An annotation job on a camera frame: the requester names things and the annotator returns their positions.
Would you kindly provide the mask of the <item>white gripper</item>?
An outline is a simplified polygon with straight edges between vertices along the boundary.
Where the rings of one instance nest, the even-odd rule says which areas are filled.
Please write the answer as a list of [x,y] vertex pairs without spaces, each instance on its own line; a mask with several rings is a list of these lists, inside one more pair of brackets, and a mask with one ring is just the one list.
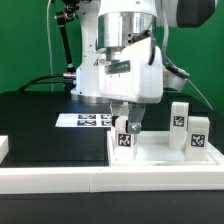
[[103,97],[134,102],[112,101],[113,116],[127,116],[127,132],[139,134],[146,106],[158,103],[163,94],[162,56],[158,46],[152,53],[150,37],[121,51],[120,61],[111,63],[102,55],[98,61],[99,87]]

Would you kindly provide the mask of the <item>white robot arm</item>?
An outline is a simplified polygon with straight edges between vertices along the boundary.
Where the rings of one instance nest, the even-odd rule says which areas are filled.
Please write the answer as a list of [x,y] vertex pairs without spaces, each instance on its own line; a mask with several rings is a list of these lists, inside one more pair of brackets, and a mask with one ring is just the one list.
[[74,96],[112,101],[126,131],[137,134],[147,104],[165,89],[180,90],[189,74],[167,56],[169,29],[196,28],[215,12],[218,0],[81,0],[83,59]]

